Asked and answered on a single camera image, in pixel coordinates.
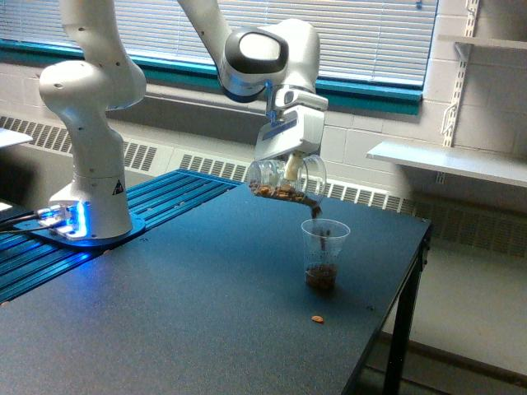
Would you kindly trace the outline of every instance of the black cord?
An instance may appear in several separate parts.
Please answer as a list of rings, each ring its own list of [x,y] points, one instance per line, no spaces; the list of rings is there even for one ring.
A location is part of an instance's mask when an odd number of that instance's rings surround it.
[[[63,223],[60,224],[54,224],[54,225],[48,225],[48,226],[41,226],[40,228],[30,228],[30,229],[21,229],[21,230],[2,230],[0,231],[0,235],[6,235],[6,234],[17,234],[17,233],[28,233],[28,232],[34,232],[36,230],[46,230],[46,229],[53,229],[57,228],[59,226],[64,225]]]
[[[3,228],[5,226],[10,226],[17,224],[19,222],[29,221],[29,220],[36,220],[39,216],[36,214],[30,214],[28,216],[19,216],[18,218],[12,218],[10,220],[4,220],[0,221],[0,228]]]

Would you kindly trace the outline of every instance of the table leg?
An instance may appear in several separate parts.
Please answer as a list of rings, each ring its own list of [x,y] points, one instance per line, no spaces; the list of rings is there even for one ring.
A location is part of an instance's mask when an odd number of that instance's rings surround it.
[[[419,289],[419,280],[421,278],[426,248],[426,243],[423,243],[419,255],[417,256],[417,262],[414,265],[408,281],[404,285],[401,295],[399,296],[399,304],[395,316],[394,335],[392,336],[392,342],[389,349],[389,359],[386,368],[383,395],[399,394],[399,385],[403,376],[404,357],[406,356],[408,339],[410,338],[413,311],[417,298],[417,290]]]

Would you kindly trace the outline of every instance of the window sill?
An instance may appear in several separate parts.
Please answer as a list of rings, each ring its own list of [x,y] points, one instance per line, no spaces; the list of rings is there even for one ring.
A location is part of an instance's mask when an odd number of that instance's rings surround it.
[[[20,43],[0,39],[0,61],[45,66],[65,59],[82,58],[80,49],[47,44]],[[183,63],[132,56],[151,81],[183,86],[199,86],[220,91],[216,68],[211,65]],[[368,109],[396,114],[417,115],[422,99],[418,89],[373,86],[349,81],[320,79],[317,93],[335,109]]]

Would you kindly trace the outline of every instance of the shelf bracket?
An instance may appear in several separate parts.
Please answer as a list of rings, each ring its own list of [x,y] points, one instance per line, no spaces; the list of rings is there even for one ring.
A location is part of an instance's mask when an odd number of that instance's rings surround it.
[[[459,55],[459,59],[461,59],[461,62],[468,62],[472,45],[466,43],[454,43],[454,46],[455,51]]]
[[[474,30],[478,19],[479,3],[480,0],[467,0],[466,2],[468,15],[467,25],[464,31],[465,37],[474,37]],[[459,67],[458,74],[455,78],[454,91],[452,92],[452,100],[443,113],[443,123],[441,124],[441,135],[443,136],[443,146],[445,147],[452,147],[454,145],[455,129],[458,123],[461,98],[463,96],[464,81],[471,49],[471,44],[455,43],[455,50],[459,55]],[[436,183],[445,183],[445,173],[438,172],[436,174]]]

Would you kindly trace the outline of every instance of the nuts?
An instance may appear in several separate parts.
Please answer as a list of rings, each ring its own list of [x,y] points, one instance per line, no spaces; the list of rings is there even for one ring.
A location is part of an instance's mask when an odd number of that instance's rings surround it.
[[[252,181],[249,187],[251,192],[256,196],[305,204],[311,208],[312,218],[316,218],[322,212],[316,200],[310,199],[303,192],[296,191],[290,184],[283,184],[273,188],[270,185],[259,185],[258,182]]]
[[[271,192],[271,189],[266,186],[266,185],[263,185],[262,187],[260,187],[260,193],[263,195],[263,196],[267,196],[269,195],[269,193]]]
[[[324,323],[324,318],[320,317],[319,315],[314,315],[313,317],[311,317],[311,321],[316,323]]]
[[[322,264],[309,267],[305,271],[305,283],[319,290],[331,290],[335,287],[337,266]]]

